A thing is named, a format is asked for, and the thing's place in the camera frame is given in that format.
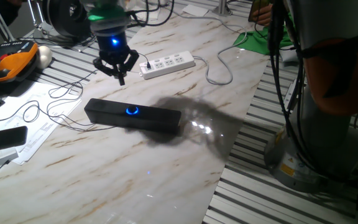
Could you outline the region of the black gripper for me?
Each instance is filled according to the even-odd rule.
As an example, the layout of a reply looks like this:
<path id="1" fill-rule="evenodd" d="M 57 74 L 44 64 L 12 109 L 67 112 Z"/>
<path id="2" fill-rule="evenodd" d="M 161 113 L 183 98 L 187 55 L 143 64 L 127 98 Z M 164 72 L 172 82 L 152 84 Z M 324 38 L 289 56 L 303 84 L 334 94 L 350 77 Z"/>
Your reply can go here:
<path id="1" fill-rule="evenodd" d="M 99 45 L 100 57 L 93 60 L 94 67 L 106 75 L 118 79 L 120 85 L 125 85 L 124 77 L 128 71 L 132 70 L 138 60 L 138 52 L 136 50 L 129 50 L 126 33 L 124 31 L 114 35 L 97 35 L 96 37 Z M 121 66 L 122 73 L 115 65 L 112 68 L 105 66 L 102 63 L 102 60 L 108 64 L 123 63 Z"/>

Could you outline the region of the bare hand with grey sleeve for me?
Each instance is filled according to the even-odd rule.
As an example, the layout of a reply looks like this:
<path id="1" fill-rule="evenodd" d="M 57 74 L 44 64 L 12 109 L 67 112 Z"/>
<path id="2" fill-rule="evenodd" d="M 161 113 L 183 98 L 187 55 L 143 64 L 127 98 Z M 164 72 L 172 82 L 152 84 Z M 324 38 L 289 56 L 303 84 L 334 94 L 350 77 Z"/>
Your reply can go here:
<path id="1" fill-rule="evenodd" d="M 267 27 L 271 22 L 272 4 L 261 7 L 253 13 L 253 18 L 258 25 Z"/>

